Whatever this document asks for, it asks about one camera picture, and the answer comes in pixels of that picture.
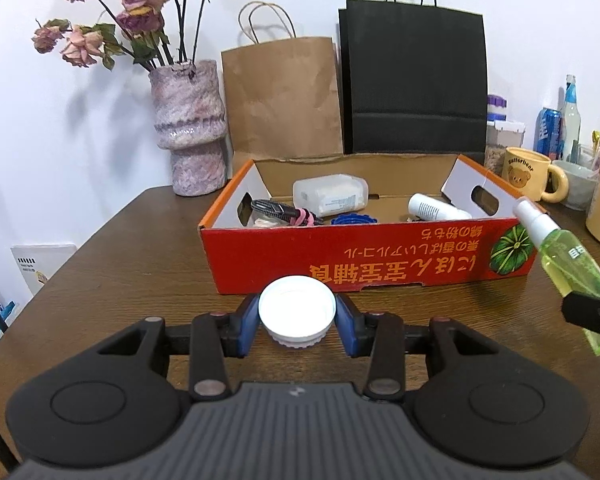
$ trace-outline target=wooden table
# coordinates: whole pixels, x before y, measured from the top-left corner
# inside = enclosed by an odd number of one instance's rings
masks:
[[[142,193],[71,257],[29,303],[0,341],[0,430],[4,407],[20,384],[105,336],[149,315],[168,324],[198,313],[234,310],[241,297],[216,293],[196,226],[215,195],[180,198],[168,187]],[[584,214],[555,206],[554,218],[584,242],[600,264],[600,244],[584,228]],[[560,315],[560,296],[538,262],[523,278],[467,285],[394,286],[353,294],[360,310],[386,310],[410,323],[446,315],[483,332],[576,384],[591,411],[576,465],[600,480],[600,358],[579,328]],[[305,351],[285,349],[262,330],[251,354],[227,361],[233,384],[241,380],[354,381],[368,358],[350,359],[331,330]],[[171,382],[186,388],[187,363],[176,358]],[[424,360],[407,359],[408,386],[426,378]],[[0,478],[4,474],[0,467]]]

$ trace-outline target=green liquid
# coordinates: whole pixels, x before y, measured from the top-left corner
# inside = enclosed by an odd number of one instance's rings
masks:
[[[564,297],[572,290],[600,298],[600,267],[570,231],[556,229],[540,244],[542,268]],[[600,334],[584,331],[596,355]]]

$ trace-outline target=bear face on mug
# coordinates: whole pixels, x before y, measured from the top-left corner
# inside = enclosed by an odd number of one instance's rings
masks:
[[[513,187],[522,189],[526,186],[526,183],[531,178],[531,173],[520,168],[513,168],[509,166],[509,182]]]

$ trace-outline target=green pumpkin illustration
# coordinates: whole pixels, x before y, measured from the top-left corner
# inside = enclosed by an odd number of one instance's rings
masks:
[[[522,225],[514,225],[491,249],[489,267],[500,275],[510,274],[522,267],[531,256],[534,245]]]

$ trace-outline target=mug handle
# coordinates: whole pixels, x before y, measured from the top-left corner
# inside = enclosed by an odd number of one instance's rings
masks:
[[[546,191],[542,192],[540,200],[551,203],[562,202],[569,194],[569,180],[567,179],[567,174],[564,173],[562,168],[558,168],[558,166],[551,164],[549,165],[549,175],[552,173],[557,177],[558,189],[553,193],[547,193]]]

